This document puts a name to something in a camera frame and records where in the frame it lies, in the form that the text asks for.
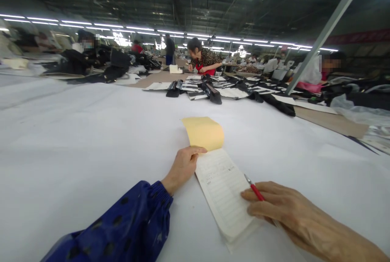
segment red apron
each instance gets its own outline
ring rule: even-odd
[[[202,69],[202,68],[203,68],[203,64],[202,64],[202,65],[199,65],[198,59],[196,59],[196,70],[198,71],[198,74],[199,74],[199,75],[210,74],[211,76],[214,76],[214,74],[215,74],[215,69],[207,70],[207,71],[204,72],[204,73],[200,73],[199,70]]]

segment ceiling light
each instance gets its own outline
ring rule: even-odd
[[[117,26],[117,25],[112,25],[112,24],[94,24],[94,25],[123,28],[123,26]]]
[[[120,31],[120,32],[135,32],[133,30],[113,30],[113,31]]]
[[[192,35],[194,37],[210,37],[210,35],[199,35],[199,34],[187,34],[187,35]]]
[[[274,47],[274,45],[262,45],[262,44],[255,44],[255,45],[260,47]]]
[[[60,24],[60,26],[68,26],[68,27],[84,28],[83,26],[71,26],[70,24]]]
[[[52,24],[52,23],[49,23],[49,22],[32,22],[32,23],[58,25],[58,24]]]
[[[69,21],[69,20],[61,20],[61,21],[64,22],[64,23],[88,24],[88,25],[92,25],[92,23],[90,23],[90,22],[72,22],[72,21]]]
[[[293,43],[283,43],[283,42],[271,42],[277,45],[294,45]]]
[[[216,39],[230,39],[230,40],[233,40],[233,41],[239,41],[241,39],[238,39],[238,38],[228,38],[228,37],[215,37]]]
[[[169,30],[157,30],[158,32],[165,32],[165,33],[175,33],[178,35],[184,35],[184,32],[171,32]]]
[[[333,49],[325,49],[325,48],[320,48],[320,50],[324,50],[324,51],[330,51],[330,52],[338,52],[338,50],[333,50]]]
[[[151,28],[136,28],[135,26],[127,26],[126,28],[154,31],[154,29],[151,29]]]
[[[31,23],[30,21],[27,21],[27,20],[8,19],[8,18],[4,18],[4,20],[6,20],[6,21],[29,22],[29,23]]]
[[[143,35],[158,35],[158,34],[151,34],[151,33],[148,33],[148,32],[137,32],[137,33],[140,33],[140,34],[143,34]]]
[[[268,43],[268,41],[257,41],[257,40],[244,40],[244,41],[253,41],[255,43]]]
[[[233,42],[233,43],[237,43],[237,44],[240,44],[240,45],[253,45],[251,43],[243,43],[243,42]]]
[[[294,47],[306,48],[306,49],[311,49],[312,48],[311,46],[304,46],[304,45],[294,45]]]
[[[47,19],[47,18],[38,18],[38,17],[28,17],[28,19],[58,22],[58,20],[56,20],[56,19]]]
[[[4,16],[4,17],[13,17],[13,18],[25,18],[24,16],[7,15],[7,14],[0,14],[0,16]]]
[[[230,41],[222,41],[222,40],[213,40],[213,41],[220,41],[222,43],[230,43]]]
[[[92,26],[86,26],[86,28],[89,28],[89,29],[97,29],[97,30],[110,30],[109,28],[94,28]]]

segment blue sleeve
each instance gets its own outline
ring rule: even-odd
[[[87,229],[61,238],[41,262],[156,261],[172,201],[160,181],[140,181]]]

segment hand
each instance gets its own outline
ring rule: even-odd
[[[198,153],[206,152],[207,150],[202,147],[186,147],[178,151],[171,170],[161,181],[171,196],[195,173]]]
[[[266,201],[258,201],[252,189],[241,196],[253,201],[248,213],[282,223],[286,233],[299,247],[331,262],[379,262],[388,257],[372,242],[334,220],[301,193],[274,182],[256,183]]]

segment red banner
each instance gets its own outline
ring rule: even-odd
[[[353,43],[378,43],[390,41],[390,29],[371,30],[368,32],[356,32],[346,35],[328,37],[325,45],[347,45]],[[315,40],[309,40],[309,44],[314,44]]]

